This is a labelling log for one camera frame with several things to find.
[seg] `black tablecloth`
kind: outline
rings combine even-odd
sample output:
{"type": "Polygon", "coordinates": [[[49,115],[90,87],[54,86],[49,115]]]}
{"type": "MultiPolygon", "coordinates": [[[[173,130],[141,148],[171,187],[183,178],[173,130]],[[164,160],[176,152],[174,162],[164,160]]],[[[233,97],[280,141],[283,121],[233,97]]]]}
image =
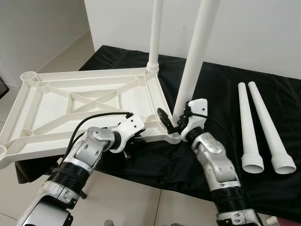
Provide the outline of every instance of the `black tablecloth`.
{"type": "MultiPolygon", "coordinates": [[[[148,53],[102,46],[80,70],[145,67],[147,61],[148,53]]],[[[168,106],[173,111],[186,60],[159,56],[158,61],[158,78],[168,106]]],[[[231,141],[214,122],[207,120],[205,123],[205,129],[226,147],[227,156],[234,163],[255,210],[300,222],[301,81],[204,63],[193,96],[193,99],[197,98],[208,100],[208,115],[227,129],[231,141]],[[250,81],[256,83],[284,146],[297,166],[293,174],[279,175],[274,172],[269,147],[249,90],[256,138],[265,170],[261,174],[249,174],[241,168],[243,146],[238,83],[250,81]]],[[[171,145],[160,141],[135,144],[127,150],[132,155],[129,160],[125,160],[121,153],[106,152],[97,170],[145,185],[211,200],[202,167],[187,144],[171,145]]],[[[55,160],[54,157],[16,162],[19,182],[33,181],[55,160]],[[43,163],[35,167],[32,161],[43,163]]]]}

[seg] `white wall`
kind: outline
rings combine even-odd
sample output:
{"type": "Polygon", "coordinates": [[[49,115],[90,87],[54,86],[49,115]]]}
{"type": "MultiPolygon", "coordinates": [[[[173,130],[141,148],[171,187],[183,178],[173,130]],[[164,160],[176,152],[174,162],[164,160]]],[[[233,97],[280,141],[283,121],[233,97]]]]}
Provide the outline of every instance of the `white wall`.
{"type": "Polygon", "coordinates": [[[0,77],[20,85],[88,29],[83,0],[0,0],[0,77]]]}
{"type": "MultiPolygon", "coordinates": [[[[85,0],[95,50],[148,51],[152,0],[85,0]]],[[[160,53],[187,57],[200,0],[164,0],[160,53]]],[[[301,79],[300,0],[222,0],[205,60],[301,79]]]]}

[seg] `white plastic table frame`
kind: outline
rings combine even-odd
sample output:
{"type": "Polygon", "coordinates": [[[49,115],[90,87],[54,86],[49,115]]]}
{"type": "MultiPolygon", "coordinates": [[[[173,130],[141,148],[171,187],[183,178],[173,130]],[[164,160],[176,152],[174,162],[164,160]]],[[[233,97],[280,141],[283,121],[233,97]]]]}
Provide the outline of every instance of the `white plastic table frame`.
{"type": "MultiPolygon", "coordinates": [[[[167,133],[157,109],[162,108],[175,122],[185,102],[191,100],[219,2],[200,3],[173,117],[158,81],[163,0],[154,0],[145,68],[21,75],[22,87],[0,134],[0,169],[14,161],[64,154],[78,123],[99,113],[133,112],[145,123],[141,139],[179,143],[179,134],[167,133]]],[[[124,120],[122,115],[93,118],[78,134],[91,126],[113,128],[124,120]]]]}

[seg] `tile floor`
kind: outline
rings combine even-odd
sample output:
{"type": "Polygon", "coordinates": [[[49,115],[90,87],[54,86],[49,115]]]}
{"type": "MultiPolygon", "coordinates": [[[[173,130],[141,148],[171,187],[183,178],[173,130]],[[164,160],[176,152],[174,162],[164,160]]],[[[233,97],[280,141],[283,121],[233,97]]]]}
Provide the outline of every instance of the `tile floor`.
{"type": "MultiPolygon", "coordinates": [[[[78,42],[40,73],[78,70],[92,55],[91,36],[78,42]]],[[[10,90],[0,99],[0,131],[17,96],[10,90]]],[[[13,226],[46,177],[30,184],[17,182],[14,164],[0,170],[0,225],[13,226]]],[[[176,192],[160,190],[100,172],[94,172],[85,186],[88,197],[72,210],[73,226],[102,226],[112,219],[115,226],[214,226],[216,211],[211,202],[176,192]]]]}

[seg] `baseboard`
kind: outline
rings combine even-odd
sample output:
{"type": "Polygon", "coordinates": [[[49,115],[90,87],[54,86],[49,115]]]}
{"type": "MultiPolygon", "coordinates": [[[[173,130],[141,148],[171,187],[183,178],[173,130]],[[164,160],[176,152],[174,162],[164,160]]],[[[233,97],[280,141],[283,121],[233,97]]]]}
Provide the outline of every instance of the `baseboard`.
{"type": "Polygon", "coordinates": [[[48,71],[53,64],[60,61],[61,58],[66,55],[72,49],[76,44],[83,41],[87,37],[91,35],[90,29],[85,31],[81,36],[79,36],[74,42],[72,42],[70,45],[68,45],[66,48],[64,48],[61,52],[56,54],[53,58],[51,58],[47,63],[45,63],[42,67],[40,67],[38,70],[36,70],[37,73],[45,73],[48,71]]]}

